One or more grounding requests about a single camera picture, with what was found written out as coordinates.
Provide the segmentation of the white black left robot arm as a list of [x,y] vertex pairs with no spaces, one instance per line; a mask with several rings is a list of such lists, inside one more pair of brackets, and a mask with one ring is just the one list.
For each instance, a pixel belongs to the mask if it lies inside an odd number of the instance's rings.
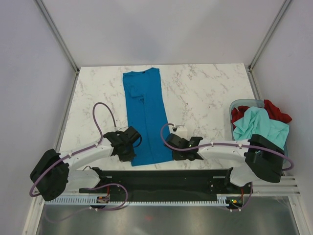
[[101,169],[92,167],[83,170],[82,167],[111,156],[118,156],[121,162],[130,162],[135,157],[134,149],[141,142],[142,136],[133,127],[129,127],[125,131],[108,132],[82,149],[63,153],[50,149],[30,173],[34,184],[30,195],[52,201],[68,191],[93,189],[103,192],[108,184],[101,177]]

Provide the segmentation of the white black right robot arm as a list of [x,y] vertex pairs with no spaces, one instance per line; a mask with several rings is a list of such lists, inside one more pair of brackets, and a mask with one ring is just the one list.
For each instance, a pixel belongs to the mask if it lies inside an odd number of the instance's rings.
[[251,184],[262,180],[277,184],[284,171],[284,151],[261,135],[241,141],[209,141],[202,137],[189,140],[174,133],[162,139],[173,151],[175,160],[222,159],[238,163],[225,171],[223,193],[248,193]]

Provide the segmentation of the blue t shirt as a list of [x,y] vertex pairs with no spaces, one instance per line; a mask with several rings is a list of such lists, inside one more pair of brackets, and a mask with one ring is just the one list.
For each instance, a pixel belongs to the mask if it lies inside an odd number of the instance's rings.
[[162,98],[158,68],[123,74],[128,125],[142,137],[136,148],[132,166],[151,165],[173,159],[172,151],[164,146],[161,128],[168,123]]

